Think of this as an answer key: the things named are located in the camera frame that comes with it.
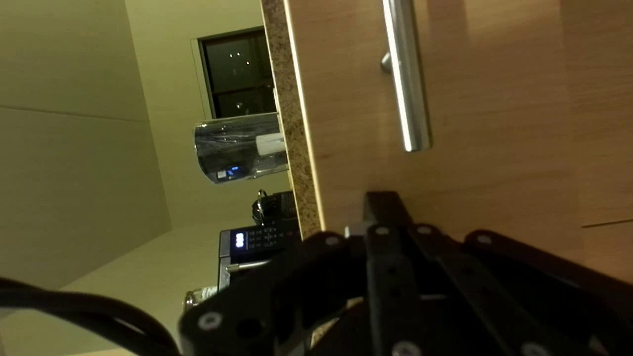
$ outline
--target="bolt hole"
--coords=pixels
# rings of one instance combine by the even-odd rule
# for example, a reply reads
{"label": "bolt hole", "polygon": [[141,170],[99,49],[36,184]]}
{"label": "bolt hole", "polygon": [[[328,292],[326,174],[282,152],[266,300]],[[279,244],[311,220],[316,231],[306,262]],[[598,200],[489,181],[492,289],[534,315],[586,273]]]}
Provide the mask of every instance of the bolt hole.
{"label": "bolt hole", "polygon": [[237,323],[236,333],[242,339],[253,339],[261,334],[264,330],[263,325],[258,319],[248,318]]}

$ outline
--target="black metal bracket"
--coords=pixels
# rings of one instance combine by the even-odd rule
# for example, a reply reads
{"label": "black metal bracket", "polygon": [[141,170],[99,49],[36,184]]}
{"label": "black metal bracket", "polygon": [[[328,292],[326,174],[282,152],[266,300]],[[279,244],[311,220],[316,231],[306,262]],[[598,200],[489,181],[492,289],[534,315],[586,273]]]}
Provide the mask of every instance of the black metal bracket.
{"label": "black metal bracket", "polygon": [[631,285],[491,231],[459,244],[393,192],[365,207],[363,236],[320,232],[188,311],[185,355],[287,355],[334,317],[309,354],[633,355]]}

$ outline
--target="cabinet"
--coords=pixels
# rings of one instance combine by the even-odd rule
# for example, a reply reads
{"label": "cabinet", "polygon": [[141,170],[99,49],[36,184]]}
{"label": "cabinet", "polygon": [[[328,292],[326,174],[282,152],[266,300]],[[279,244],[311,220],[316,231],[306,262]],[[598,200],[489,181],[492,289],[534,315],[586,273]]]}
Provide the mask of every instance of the cabinet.
{"label": "cabinet", "polygon": [[454,238],[482,227],[585,262],[589,226],[633,219],[633,4],[415,0],[433,145],[413,153],[380,1],[286,6],[324,229],[395,190]]}

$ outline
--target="screw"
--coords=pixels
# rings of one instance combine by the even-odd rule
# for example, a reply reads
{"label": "screw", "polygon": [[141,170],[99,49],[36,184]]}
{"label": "screw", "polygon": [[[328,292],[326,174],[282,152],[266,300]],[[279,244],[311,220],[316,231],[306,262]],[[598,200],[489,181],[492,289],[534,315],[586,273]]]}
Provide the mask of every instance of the screw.
{"label": "screw", "polygon": [[422,351],[418,345],[402,340],[397,342],[394,347],[391,349],[392,356],[422,356]]}
{"label": "screw", "polygon": [[433,233],[433,230],[428,226],[418,226],[418,233],[423,235],[430,235]]}
{"label": "screw", "polygon": [[325,244],[328,246],[338,245],[338,243],[339,243],[339,238],[336,236],[330,236],[329,238],[325,239]]}
{"label": "screw", "polygon": [[216,312],[205,313],[198,319],[198,327],[204,331],[217,329],[221,323],[222,314]]}
{"label": "screw", "polygon": [[376,233],[377,233],[378,235],[388,235],[388,234],[389,234],[389,229],[388,229],[388,228],[386,228],[386,227],[382,227],[382,226],[381,226],[381,227],[378,227],[378,228],[376,229]]}
{"label": "screw", "polygon": [[492,239],[490,238],[490,236],[487,235],[479,235],[477,236],[477,241],[479,243],[483,243],[485,245],[489,245],[492,243]]}
{"label": "screw", "polygon": [[549,351],[540,344],[529,342],[521,345],[521,354],[523,356],[549,356]]}

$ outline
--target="wooden cabinet door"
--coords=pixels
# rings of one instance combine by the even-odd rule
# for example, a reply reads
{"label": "wooden cabinet door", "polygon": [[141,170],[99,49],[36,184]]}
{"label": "wooden cabinet door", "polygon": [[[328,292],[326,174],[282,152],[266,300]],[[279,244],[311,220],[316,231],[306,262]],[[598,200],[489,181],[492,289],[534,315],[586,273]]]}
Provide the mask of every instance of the wooden cabinet door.
{"label": "wooden cabinet door", "polygon": [[380,1],[286,0],[322,227],[394,190],[456,239],[488,228],[582,260],[565,3],[415,0],[433,146],[407,153]]}

